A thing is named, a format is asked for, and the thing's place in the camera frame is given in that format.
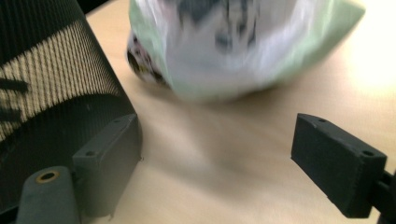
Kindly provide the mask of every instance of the gray plastic piece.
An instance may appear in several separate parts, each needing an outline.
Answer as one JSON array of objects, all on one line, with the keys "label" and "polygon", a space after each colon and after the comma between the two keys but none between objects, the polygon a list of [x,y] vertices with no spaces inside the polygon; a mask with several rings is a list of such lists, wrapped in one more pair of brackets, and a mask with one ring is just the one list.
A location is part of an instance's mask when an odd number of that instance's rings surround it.
[{"label": "gray plastic piece", "polygon": [[78,206],[66,167],[41,170],[23,185],[17,224],[78,224]]}]

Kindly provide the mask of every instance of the black object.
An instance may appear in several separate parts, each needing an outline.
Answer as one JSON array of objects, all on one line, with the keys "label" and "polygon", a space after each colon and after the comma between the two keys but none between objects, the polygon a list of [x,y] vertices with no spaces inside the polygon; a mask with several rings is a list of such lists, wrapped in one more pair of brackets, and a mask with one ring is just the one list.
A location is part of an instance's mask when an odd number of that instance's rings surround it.
[{"label": "black object", "polygon": [[87,14],[107,1],[108,0],[78,0],[78,4],[82,11]]},{"label": "black object", "polygon": [[114,214],[140,161],[141,133],[136,115],[110,122],[73,156],[80,207],[90,217]]},{"label": "black object", "polygon": [[50,167],[26,180],[17,224],[31,223],[80,223],[72,177],[66,167]]},{"label": "black object", "polygon": [[1,0],[0,22],[0,223],[8,223],[26,178],[53,166],[74,173],[73,155],[135,112],[76,0]]},{"label": "black object", "polygon": [[299,114],[291,158],[346,217],[396,223],[396,178],[384,171],[387,156],[329,121]]}]

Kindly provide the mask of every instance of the light wood surface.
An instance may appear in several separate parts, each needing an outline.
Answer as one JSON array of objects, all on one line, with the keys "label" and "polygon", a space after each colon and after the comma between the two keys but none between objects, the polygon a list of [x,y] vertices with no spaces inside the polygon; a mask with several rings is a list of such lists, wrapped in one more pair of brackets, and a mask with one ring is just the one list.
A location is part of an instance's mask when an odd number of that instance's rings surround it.
[{"label": "light wood surface", "polygon": [[360,25],[290,84],[196,105],[141,82],[125,60],[128,0],[88,16],[141,119],[143,156],[115,217],[92,223],[376,223],[346,219],[290,159],[297,113],[330,120],[396,169],[396,1],[363,1]]}]

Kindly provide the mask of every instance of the plastic bag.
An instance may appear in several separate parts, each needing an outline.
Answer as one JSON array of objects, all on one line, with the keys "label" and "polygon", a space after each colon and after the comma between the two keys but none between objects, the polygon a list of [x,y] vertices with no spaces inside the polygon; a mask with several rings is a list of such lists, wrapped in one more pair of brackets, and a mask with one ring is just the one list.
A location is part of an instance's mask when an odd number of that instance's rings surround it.
[{"label": "plastic bag", "polygon": [[347,0],[131,0],[128,60],[182,99],[232,99],[317,63],[363,14]]}]

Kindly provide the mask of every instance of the black plastic bracket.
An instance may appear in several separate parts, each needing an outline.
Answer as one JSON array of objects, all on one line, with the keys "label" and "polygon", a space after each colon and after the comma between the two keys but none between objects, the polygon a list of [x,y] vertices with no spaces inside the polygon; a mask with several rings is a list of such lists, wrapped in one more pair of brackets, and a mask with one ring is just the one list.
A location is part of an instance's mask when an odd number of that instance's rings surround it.
[{"label": "black plastic bracket", "polygon": [[111,121],[73,156],[78,204],[89,217],[112,215],[137,163],[142,134],[137,115]]},{"label": "black plastic bracket", "polygon": [[291,158],[346,217],[368,217],[372,206],[382,223],[396,223],[396,178],[387,156],[325,119],[299,114]]}]

